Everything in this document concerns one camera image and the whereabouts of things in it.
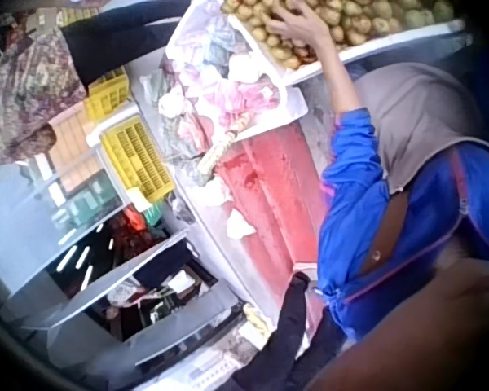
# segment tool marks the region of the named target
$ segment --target black pants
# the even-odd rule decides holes
[[[106,72],[166,46],[177,23],[146,24],[183,16],[189,5],[190,0],[140,2],[63,27],[83,85],[88,86]]]
[[[284,294],[277,330],[253,360],[234,372],[218,391],[302,391],[337,356],[346,336],[325,308],[310,346],[295,361],[306,330],[307,286],[305,275],[293,276]]]

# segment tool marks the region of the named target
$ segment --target woman in blue jacket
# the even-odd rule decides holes
[[[269,29],[315,48],[336,115],[319,290],[348,337],[461,257],[489,262],[489,143],[469,92],[423,64],[394,64],[354,85],[328,28],[304,2],[276,6]]]

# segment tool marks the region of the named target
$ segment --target finger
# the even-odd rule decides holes
[[[274,19],[267,20],[266,27],[268,33],[274,33],[279,35],[285,35],[289,30],[285,22],[281,22],[280,20],[274,20]]]
[[[306,17],[315,13],[305,0],[292,0],[292,4]]]
[[[273,5],[271,6],[271,10],[274,11],[278,16],[280,16],[283,20],[289,22],[293,20],[296,16],[288,11],[284,6],[281,6],[279,0],[274,0]]]

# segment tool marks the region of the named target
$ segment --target bag strap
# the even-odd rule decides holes
[[[381,267],[393,254],[406,220],[410,193],[411,190],[407,189],[391,196],[360,275],[366,275]]]

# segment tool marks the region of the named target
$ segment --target yellow plastic basket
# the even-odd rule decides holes
[[[77,20],[98,15],[98,8],[62,8],[63,26]],[[108,116],[129,98],[129,78],[123,67],[119,67],[89,85],[89,97],[84,104],[91,121],[99,121]]]
[[[139,116],[108,130],[101,143],[126,189],[138,187],[148,202],[155,203],[175,188]]]

